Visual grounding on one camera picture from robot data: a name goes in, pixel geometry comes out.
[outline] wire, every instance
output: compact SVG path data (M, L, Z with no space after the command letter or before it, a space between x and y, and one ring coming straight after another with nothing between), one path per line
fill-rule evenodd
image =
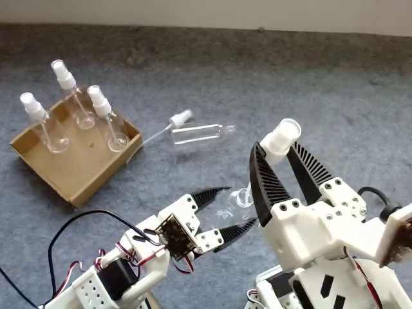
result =
M263 309L266 308L266 306L264 304L262 304L260 301L257 301L256 299L253 299L251 297L251 295L257 295L258 294L258 290L256 290L255 288L250 289L249 291L247 291L247 299L254 304L258 304L259 306L261 306Z
M140 230L138 227L135 227L133 224L131 224L130 222L126 221L124 218L120 217L118 214L115 214L114 212L111 211L107 211L106 209L95 209L93 211L86 211L86 212L82 212L81 214L78 214L74 217L72 217L71 219L69 219L60 229L59 231L56 233L56 235L53 237L53 239L51 240L50 244L49 244L49 248L48 248L48 259L49 259L49 269L50 269L50 278L51 278L51 287L52 287L52 298L55 296L56 294L56 278L55 278L55 274L54 274L54 267L53 267L53 246L54 243L57 241L57 239L59 238L59 236L63 233L63 231L70 225L70 223L76 221L77 219L83 217L83 216L87 216L88 214L107 214L113 218L115 218L116 220L118 220L119 222L123 223L124 225L126 225L127 227L129 227L130 229L134 230L137 234L139 234L140 236L142 236L146 241L150 242L152 245L154 246L160 246L159 243L153 241L149 236L146 235L145 232L143 232L142 230Z
M374 187L362 187L358 190L359 195L362 195L363 192L375 193L385 203L385 205L390 202L390 199L381 190L378 190Z
M27 297L25 294L14 284L14 282L10 279L10 277L4 272L4 270L0 267L0 273L3 277L9 282L9 284L14 288L14 290L19 293L19 295L32 306L33 308L38 309L38 307Z
M177 265L177 262L176 262L175 259L173 259L173 265L174 265L174 267L176 267L176 269L177 269L179 272L181 272L182 274L190 275L190 274L192 274L193 271L194 271L193 264L191 263L191 260L190 260L187 256L184 257L184 260L185 260L186 265L187 265L187 267L189 268L189 270L180 268L180 267Z
M129 261L131 266L137 267L137 264L133 263L133 261L136 261L136 263L138 262L134 250L132 250L132 253L130 253L129 251L126 250L125 247L122 246L121 243L116 243L115 246L117 249L119 249L119 251L123 252L123 254L127 257L127 260Z
M150 261L151 259L153 259L153 258L156 256L156 254L157 254L158 252L162 251L163 249L165 249L165 247L160 248L159 250L153 252L150 256L148 256L148 257L140 260L140 262L137 263L137 267L141 267L144 263L147 263L148 261Z
M62 285L60 286L60 288L57 289L56 296L58 296L66 288L67 284L70 281L71 273L73 272L73 269L76 267L76 265L79 265L80 271L84 272L83 267L82 267L83 266L82 262L74 261L72 264L70 264L67 276L66 276L65 280L63 281Z
M359 270L362 273L363 278L366 280L366 286L368 287L368 290L371 293L373 299L375 300L375 302L378 305L379 309L383 309L383 304L382 304L382 301L380 300L379 294L376 291L375 287L373 286L372 282L369 281L369 279L366 276L365 272L363 271L362 267L359 265L358 262L355 261L355 259L352 257L352 255L348 253L348 249L346 247L343 247L343 252L348 257L348 259L351 261L354 268Z

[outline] black cable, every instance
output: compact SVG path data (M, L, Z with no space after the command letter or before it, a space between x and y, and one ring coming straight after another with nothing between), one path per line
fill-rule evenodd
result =
M375 193L379 198L387 205L391 200L381 191L374 187L362 187L358 190L358 194L362 195L363 192Z
M14 288L14 290L19 293L19 295L27 302L29 303L33 308L37 309L37 306L27 297L23 294L23 292L14 284L14 282L10 279L10 277L4 272L4 270L0 267L0 273L3 275L3 277L10 283L10 285Z
M143 237L146 241L150 242L152 245L154 246L160 246L160 243L157 243L155 241L153 241L149 236L147 236L147 234L145 232L143 232L142 230L140 230L138 227L135 227L133 224L131 224L130 222L126 221L124 218L120 217L118 214L115 214L114 212L111 211L107 211L105 209L95 209L93 211L86 211L86 212L82 212L81 214L78 214L74 217L72 217L71 219L69 219L60 229L59 231L56 233L56 235L53 237L53 239L51 240L50 244L49 244L49 248L48 248L48 259L49 259L49 269L50 269L50 278L51 278L51 286L53 288L53 293L52 293L52 297L53 298L56 294L56 278L55 278L55 274L54 274L54 267L53 267L53 254L52 254L52 250L53 250L53 245L54 243L57 241L57 238L59 238L60 234L62 234L62 232L69 226L70 223L72 223L73 221L86 216L88 214L108 214L109 216L115 218L116 220L120 221L121 223L123 223L124 225L128 226L130 229L134 230L137 234L139 234L141 237Z

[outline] circuit board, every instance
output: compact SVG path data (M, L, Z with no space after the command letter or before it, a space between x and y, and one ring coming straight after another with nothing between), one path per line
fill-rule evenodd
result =
M156 233L176 261L184 258L196 248L192 237L174 214L171 214L160 224L156 229Z

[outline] gray carpet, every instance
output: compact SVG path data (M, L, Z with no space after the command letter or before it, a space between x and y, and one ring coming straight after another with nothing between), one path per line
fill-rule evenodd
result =
M248 182L248 156L285 117L300 122L301 142L354 188L372 185L411 201L412 39L241 30L0 26L0 265L32 298L50 296L46 250L73 210L25 166L8 142L27 124L19 95L45 106L60 98L50 62L66 61L80 84L104 93L148 137L177 111L198 123L236 124L226 144L175 153L164 135L142 149L84 206L139 222L195 189ZM276 171L298 196L288 165ZM366 195L369 214L382 207ZM54 250L58 282L68 265L90 265L125 230L96 215L73 224ZM245 292L275 255L254 227L195 275L170 268L154 294L164 308L242 308ZM411 264L396 266L412 295ZM27 308L0 279L1 308Z

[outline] clear plastic cap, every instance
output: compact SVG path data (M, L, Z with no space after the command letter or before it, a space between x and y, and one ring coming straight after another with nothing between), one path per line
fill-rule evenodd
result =
M23 103L24 110L32 120L41 121L45 114L47 114L40 102L37 101L30 92L23 93L20 96L20 101Z
M63 90L69 90L76 86L76 80L73 75L67 70L63 60L57 59L51 63L51 68L56 74L57 81Z
M93 108L99 117L106 117L111 112L109 100L103 95L98 85L92 85L88 88L88 94L93 102Z

